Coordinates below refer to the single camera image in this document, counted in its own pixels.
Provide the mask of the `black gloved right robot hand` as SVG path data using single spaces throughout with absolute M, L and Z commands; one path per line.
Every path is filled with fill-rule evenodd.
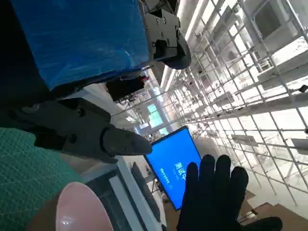
M 177 224 L 179 231 L 280 231 L 279 217 L 241 225 L 237 219 L 249 177 L 242 167 L 231 169 L 231 159 L 207 154 L 187 166 L 185 192 Z

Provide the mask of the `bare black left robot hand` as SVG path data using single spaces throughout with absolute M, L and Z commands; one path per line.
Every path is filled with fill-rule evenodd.
M 150 154 L 148 140 L 73 94 L 97 83 L 124 91 L 153 62 L 182 70 L 191 54 L 179 18 L 144 0 L 3 0 L 0 125 L 32 133 L 36 147 L 105 163 Z

